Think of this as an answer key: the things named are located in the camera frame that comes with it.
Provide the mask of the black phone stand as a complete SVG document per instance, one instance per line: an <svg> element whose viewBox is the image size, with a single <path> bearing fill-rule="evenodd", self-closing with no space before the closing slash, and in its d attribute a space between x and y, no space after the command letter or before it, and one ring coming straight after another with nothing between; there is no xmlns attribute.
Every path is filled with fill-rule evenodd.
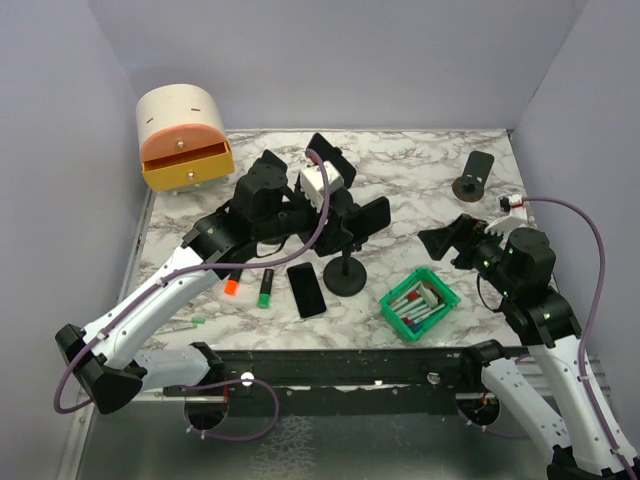
<svg viewBox="0 0 640 480"><path fill-rule="evenodd" d="M323 271L323 282L326 288L336 296L352 297L362 291L367 282L367 271L364 264L353 257L362 250L368 237L356 239L342 249L340 255L330 260Z"/></svg>

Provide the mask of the black phone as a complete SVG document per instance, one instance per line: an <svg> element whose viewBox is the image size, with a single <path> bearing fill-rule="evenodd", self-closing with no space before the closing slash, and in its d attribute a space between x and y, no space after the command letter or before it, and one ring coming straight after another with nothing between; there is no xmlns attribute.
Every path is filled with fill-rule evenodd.
<svg viewBox="0 0 640 480"><path fill-rule="evenodd" d="M360 241L376 234L391 223L390 202L387 197L379 197L357 210L348 221L353 239Z"/></svg>

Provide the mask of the wood base phone stand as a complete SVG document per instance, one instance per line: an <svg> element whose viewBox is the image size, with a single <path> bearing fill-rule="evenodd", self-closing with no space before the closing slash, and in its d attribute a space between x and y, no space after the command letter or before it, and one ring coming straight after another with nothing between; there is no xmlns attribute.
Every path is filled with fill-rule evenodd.
<svg viewBox="0 0 640 480"><path fill-rule="evenodd" d="M462 174L452 184L454 195L463 202L480 201L485 193L485 185L495 157L492 154L472 151L464 166Z"/></svg>

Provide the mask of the grey silver phone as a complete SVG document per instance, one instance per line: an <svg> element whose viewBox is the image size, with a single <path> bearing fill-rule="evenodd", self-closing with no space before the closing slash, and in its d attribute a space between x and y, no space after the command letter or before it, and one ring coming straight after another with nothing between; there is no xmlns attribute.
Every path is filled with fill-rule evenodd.
<svg viewBox="0 0 640 480"><path fill-rule="evenodd" d="M286 273L300 317L324 314L327 307L313 265L304 262L289 267Z"/></svg>

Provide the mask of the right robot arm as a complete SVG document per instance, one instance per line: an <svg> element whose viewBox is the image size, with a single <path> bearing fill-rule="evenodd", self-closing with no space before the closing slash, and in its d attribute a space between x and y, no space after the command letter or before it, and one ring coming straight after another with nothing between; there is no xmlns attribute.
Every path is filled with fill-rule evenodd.
<svg viewBox="0 0 640 480"><path fill-rule="evenodd" d="M620 431L592 367L569 302L550 284L556 256L547 236L511 216L486 223L467 214L419 232L433 260L449 249L452 265L474 270L501 296L498 308L543 374L549 404L521 377L497 341L465 349L459 367L469 390L486 388L518 420L545 456L550 479L636 479L639 455Z"/></svg>

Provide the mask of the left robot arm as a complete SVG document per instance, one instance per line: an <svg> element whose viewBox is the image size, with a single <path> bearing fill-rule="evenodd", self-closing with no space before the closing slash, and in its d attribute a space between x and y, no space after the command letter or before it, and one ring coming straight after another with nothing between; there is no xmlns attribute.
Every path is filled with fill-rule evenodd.
<svg viewBox="0 0 640 480"><path fill-rule="evenodd" d="M146 353L143 346L189 301L234 270L257 268L261 242L298 236L305 250L328 256L354 238L346 228L359 206L349 189L356 175L345 160L302 169L290 187L287 167L261 156L236 183L233 197L200 218L159 270L99 319L67 324L55 335L75 378L102 414L139 393L184 387L206 395L222 378L219 357L203 342Z"/></svg>

